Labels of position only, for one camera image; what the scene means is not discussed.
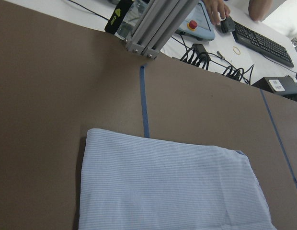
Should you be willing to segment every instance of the computer keyboard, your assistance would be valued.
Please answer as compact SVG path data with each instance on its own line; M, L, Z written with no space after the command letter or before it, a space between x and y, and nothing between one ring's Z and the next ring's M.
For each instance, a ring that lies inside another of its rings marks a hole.
M235 31L232 33L236 42L286 66L294 67L287 50L283 46L237 22L234 23Z

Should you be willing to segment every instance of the barcode sticker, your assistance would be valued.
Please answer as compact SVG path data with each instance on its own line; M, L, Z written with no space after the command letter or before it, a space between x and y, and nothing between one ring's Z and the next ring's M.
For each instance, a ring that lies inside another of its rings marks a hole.
M284 87L282 86L279 80L269 80L269 83L276 92L285 91Z

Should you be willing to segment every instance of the emergency stop button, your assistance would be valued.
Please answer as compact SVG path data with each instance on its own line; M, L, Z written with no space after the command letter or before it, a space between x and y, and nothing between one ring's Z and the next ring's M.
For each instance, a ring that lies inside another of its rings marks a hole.
M196 21L191 20L189 23L187 23L187 27L188 27L190 30L194 31L194 30L196 29L196 27L197 27L197 23L196 23Z

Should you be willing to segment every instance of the computer mouse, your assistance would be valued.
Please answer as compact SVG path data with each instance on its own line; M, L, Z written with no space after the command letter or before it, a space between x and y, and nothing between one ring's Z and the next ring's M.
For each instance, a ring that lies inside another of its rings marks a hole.
M230 16L221 21L221 30L223 33L235 31L235 23Z

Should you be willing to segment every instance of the blue line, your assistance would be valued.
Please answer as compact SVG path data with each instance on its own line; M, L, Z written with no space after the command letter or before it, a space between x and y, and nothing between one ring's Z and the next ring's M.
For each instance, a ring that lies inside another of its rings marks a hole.
M149 138L149 120L148 120L149 118L148 118L148 109L147 109L147 99L145 94L144 68L145 68L145 65L140 67L140 93L141 93L144 137Z
M296 179L296 177L295 177L295 175L294 175L293 169L292 169L292 167L291 167L291 164L290 164L289 158L288 158L288 156L287 156L286 150L285 150L285 148L284 148L283 142L282 142L282 140L281 140L281 137L279 136L279 133L278 133L278 130L277 130L277 128L276 128L274 119L273 119L273 117L272 117L272 114L271 114L271 111L270 111L268 102L267 102L267 100L266 100L266 98L265 98L265 96L264 96L262 90L260 90L260 93L262 94L263 101L264 101L264 103L265 103L265 107L267 108L267 111L268 111L268 113L269 113L269 116L270 116L272 125L273 125L273 127L274 127L274 131L275 131L275 133L276 133L278 142L279 142L279 144L280 144L280 146L281 146L281 148L282 148L282 151L283 151L284 157L285 157L285 159L286 159L287 165L288 165L288 167L289 167L289 170L290 170L292 179L293 179L294 184L296 185L296 188L297 188L297 179Z

